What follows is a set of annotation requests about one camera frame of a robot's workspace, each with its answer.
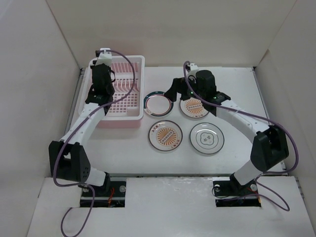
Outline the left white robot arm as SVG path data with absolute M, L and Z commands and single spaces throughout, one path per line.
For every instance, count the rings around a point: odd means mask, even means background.
M 58 179 L 76 185 L 90 185 L 94 191 L 105 196 L 110 191 L 110 176 L 91 166 L 85 145 L 97 124 L 105 117 L 114 95 L 111 67 L 105 64 L 92 66 L 92 85 L 82 113 L 73 127 L 58 141 L 48 147 L 51 175 L 57 186 Z

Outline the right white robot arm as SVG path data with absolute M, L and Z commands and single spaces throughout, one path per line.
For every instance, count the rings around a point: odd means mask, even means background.
M 244 196 L 259 176 L 289 156 L 288 132 L 267 118 L 240 109 L 230 96 L 217 90 L 211 71 L 198 70 L 175 78 L 164 96 L 175 102 L 178 94 L 182 101 L 200 100 L 207 111 L 228 122 L 252 143 L 249 161 L 231 174 L 228 181 L 214 182 L 217 196 Z

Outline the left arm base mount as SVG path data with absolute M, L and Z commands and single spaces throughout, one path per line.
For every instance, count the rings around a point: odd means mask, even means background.
M 111 181 L 109 189 L 104 192 L 100 187 L 94 187 L 95 199 L 93 207 L 121 208 L 125 207 L 126 181 Z M 84 188 L 79 201 L 80 207 L 90 207 L 92 190 Z

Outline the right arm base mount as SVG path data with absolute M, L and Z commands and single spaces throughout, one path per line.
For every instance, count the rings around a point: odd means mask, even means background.
M 235 189 L 230 180 L 214 180 L 212 194 L 216 207 L 261 207 L 254 181 Z

